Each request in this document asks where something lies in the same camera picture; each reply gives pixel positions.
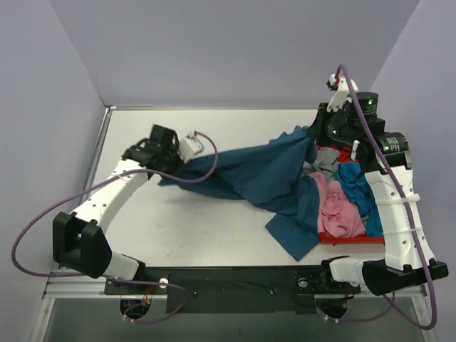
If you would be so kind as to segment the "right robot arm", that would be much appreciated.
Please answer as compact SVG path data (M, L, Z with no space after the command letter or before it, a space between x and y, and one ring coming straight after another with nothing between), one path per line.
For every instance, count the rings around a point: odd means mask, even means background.
M385 256L380 260L341 256L327 261L318 284L325 291L335 291L343 282L351 282L383 295L443 279L448 267L436 260L421 225L408 141L401 133L385 131L385 121L377 116L378 94L359 92L357 98L372 140L348 90L337 90L330 102L319 105L308 135L322 147L350 151L359 162L378 208Z

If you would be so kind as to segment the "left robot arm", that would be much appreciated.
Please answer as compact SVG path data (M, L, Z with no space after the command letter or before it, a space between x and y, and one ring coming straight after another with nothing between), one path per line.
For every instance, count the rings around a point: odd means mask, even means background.
M140 262L114 252L105 233L133 193L152 177L148 170L175 173L183 166L177 133L153 125L148 138L129 147L108 178L70 214L60 212L53 220L53 260L61 266L97 279L119 278L132 294L140 293L147 277Z

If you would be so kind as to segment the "dark blue t shirt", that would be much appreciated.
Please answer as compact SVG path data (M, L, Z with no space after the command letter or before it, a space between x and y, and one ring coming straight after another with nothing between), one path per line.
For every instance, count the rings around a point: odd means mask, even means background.
M273 212L266 224L270 235L299 261L318 243L320 197L304 164L317 157L306 126L283 132L265 145L228 150L191 160L178 174L183 181L163 178L159 186L222 200L246 200Z

